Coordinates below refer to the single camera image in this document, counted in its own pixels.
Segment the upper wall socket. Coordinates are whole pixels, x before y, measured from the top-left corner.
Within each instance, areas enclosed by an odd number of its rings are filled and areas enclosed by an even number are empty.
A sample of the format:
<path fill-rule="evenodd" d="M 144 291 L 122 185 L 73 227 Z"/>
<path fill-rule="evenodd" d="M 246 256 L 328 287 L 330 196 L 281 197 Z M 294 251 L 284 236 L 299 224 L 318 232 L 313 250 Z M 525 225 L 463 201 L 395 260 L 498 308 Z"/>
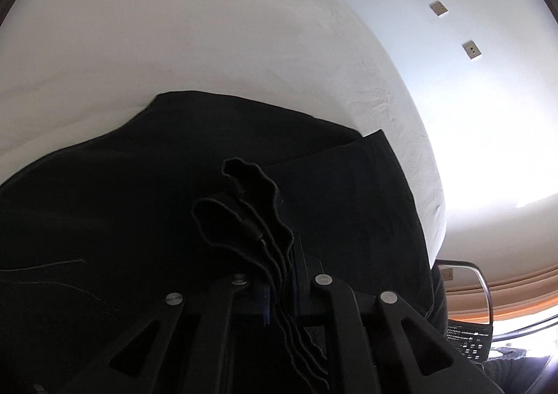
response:
<path fill-rule="evenodd" d="M 448 13 L 447 7 L 440 1 L 431 3 L 429 7 L 437 17 L 444 16 L 445 14 Z"/>

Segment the metal frame chair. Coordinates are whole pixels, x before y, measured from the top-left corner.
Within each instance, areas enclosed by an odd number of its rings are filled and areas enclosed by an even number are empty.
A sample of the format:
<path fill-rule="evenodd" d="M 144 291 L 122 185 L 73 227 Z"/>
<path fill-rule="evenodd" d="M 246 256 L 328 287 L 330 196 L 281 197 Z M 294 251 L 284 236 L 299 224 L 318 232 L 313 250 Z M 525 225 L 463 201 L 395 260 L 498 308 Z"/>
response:
<path fill-rule="evenodd" d="M 492 329 L 505 342 L 557 328 L 555 267 L 507 282 L 487 281 L 474 263 L 438 259 L 449 319 L 461 327 Z"/>

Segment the lower wall socket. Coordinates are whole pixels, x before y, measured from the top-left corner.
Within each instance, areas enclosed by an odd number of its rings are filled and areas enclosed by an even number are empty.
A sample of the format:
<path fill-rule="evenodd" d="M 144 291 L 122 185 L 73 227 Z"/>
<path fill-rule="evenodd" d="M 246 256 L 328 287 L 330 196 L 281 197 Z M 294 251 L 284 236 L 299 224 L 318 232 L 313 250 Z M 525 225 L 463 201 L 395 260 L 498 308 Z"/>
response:
<path fill-rule="evenodd" d="M 465 53 L 468 55 L 469 59 L 475 59 L 481 56 L 481 50 L 478 48 L 477 44 L 472 40 L 468 40 L 462 45 Z"/>

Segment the black denim pants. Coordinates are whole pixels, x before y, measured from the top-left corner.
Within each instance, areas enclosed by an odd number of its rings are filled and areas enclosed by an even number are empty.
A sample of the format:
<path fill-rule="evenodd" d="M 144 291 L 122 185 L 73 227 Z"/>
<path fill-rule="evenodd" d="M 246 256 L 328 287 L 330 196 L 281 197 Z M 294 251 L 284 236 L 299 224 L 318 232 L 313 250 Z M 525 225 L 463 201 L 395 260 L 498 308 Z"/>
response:
<path fill-rule="evenodd" d="M 1 389 L 152 393 L 187 291 L 248 276 L 270 324 L 239 393 L 329 393 L 297 282 L 401 295 L 440 334 L 445 290 L 382 130 L 199 91 L 48 154 L 1 187 Z"/>

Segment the white bed sheet mattress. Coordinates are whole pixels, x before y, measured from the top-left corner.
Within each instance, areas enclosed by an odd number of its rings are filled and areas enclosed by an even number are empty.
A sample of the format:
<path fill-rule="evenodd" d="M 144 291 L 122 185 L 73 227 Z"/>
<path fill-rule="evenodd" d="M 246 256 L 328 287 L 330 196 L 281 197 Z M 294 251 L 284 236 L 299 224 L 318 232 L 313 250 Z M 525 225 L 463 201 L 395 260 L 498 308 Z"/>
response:
<path fill-rule="evenodd" d="M 1 0 L 1 176 L 115 129 L 165 91 L 210 91 L 382 130 L 436 257 L 441 179 L 387 51 L 343 0 Z"/>

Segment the black remote keypad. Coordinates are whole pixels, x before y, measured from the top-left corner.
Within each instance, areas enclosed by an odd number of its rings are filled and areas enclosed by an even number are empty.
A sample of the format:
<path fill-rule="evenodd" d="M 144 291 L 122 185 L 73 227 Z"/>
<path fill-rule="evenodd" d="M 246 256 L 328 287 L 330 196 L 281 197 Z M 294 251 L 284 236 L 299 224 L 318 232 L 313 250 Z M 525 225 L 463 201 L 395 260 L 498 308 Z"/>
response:
<path fill-rule="evenodd" d="M 449 320 L 447 341 L 465 358 L 481 363 L 488 360 L 494 325 Z"/>

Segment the wall socket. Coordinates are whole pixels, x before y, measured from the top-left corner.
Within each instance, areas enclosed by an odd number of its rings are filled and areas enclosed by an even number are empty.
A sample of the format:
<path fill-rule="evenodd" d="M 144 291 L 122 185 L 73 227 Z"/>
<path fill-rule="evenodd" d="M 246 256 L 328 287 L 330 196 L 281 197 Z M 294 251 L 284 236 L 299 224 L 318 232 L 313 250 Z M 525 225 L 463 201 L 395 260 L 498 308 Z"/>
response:
<path fill-rule="evenodd" d="M 472 40 L 468 40 L 462 45 L 465 53 L 468 55 L 469 59 L 475 59 L 481 56 L 481 50 L 478 48 L 477 44 Z"/>
<path fill-rule="evenodd" d="M 445 14 L 448 13 L 447 7 L 440 1 L 431 3 L 429 7 L 437 17 L 444 16 Z"/>

